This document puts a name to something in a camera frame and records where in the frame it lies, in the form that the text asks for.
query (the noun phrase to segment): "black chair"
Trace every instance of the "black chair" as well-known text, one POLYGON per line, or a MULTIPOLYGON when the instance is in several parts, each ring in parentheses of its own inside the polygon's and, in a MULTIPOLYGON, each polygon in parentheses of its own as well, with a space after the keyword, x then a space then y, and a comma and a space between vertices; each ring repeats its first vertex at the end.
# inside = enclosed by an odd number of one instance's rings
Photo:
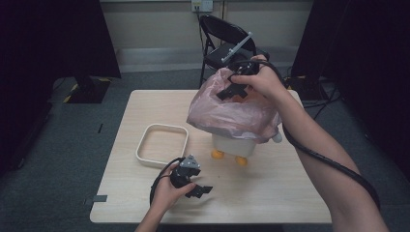
POLYGON ((205 65, 218 70, 226 67, 232 61, 247 60, 257 54, 263 54, 269 60, 269 53, 258 49, 253 39, 250 38, 235 55, 222 62, 221 59, 227 56, 229 49, 246 38, 248 33, 235 24, 208 14, 199 18, 199 25, 206 36, 199 87, 201 87, 203 80, 206 80, 204 78, 205 65), (212 39, 221 40, 222 44, 216 47, 212 39))

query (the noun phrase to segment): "finger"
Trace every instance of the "finger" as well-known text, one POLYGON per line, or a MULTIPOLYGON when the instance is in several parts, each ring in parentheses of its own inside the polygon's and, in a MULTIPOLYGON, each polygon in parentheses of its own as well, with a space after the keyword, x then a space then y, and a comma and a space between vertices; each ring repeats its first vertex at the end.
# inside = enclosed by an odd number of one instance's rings
POLYGON ((195 187, 196 187, 196 183, 189 183, 184 187, 177 188, 177 191, 178 191, 178 194, 182 196, 192 191, 193 189, 195 189, 195 187))
POLYGON ((166 169, 163 171, 162 175, 169 175, 169 174, 171 174, 171 171, 172 171, 175 167, 177 167, 178 164, 179 164, 178 162, 172 163, 168 168, 166 168, 166 169))
POLYGON ((266 57, 264 55, 255 55, 252 58, 250 58, 250 60, 264 60, 266 61, 266 57))
POLYGON ((233 75, 231 80, 237 84, 250 84, 251 77, 250 75, 233 75))

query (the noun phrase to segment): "wall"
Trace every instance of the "wall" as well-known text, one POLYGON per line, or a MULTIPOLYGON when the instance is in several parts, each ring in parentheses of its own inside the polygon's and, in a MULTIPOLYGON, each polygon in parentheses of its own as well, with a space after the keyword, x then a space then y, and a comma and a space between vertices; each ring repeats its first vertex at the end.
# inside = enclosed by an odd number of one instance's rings
MULTIPOLYGON (((253 33, 258 46, 298 46, 311 1, 214 1, 212 15, 253 33)), ((102 0, 114 47, 198 48, 199 27, 190 1, 102 0)))

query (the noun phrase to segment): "wrist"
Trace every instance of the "wrist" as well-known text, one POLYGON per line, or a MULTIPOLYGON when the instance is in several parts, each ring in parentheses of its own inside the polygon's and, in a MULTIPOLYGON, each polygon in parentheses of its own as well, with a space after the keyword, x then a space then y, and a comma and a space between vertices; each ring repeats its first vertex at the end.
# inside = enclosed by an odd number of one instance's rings
POLYGON ((159 204, 152 204, 150 209, 148 210, 149 213, 155 216, 163 216, 166 213, 167 209, 163 205, 159 204))

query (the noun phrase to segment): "plastic bag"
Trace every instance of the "plastic bag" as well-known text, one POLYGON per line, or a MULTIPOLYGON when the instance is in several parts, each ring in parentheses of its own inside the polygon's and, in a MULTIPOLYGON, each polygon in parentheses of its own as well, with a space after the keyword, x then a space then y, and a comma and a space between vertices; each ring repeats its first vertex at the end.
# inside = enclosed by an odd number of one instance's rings
POLYGON ((275 106, 250 87, 242 99, 220 100, 217 93, 229 86, 233 72, 218 70, 201 86, 190 103, 187 123, 197 129, 228 138, 253 139, 266 143, 278 134, 281 119, 275 106))

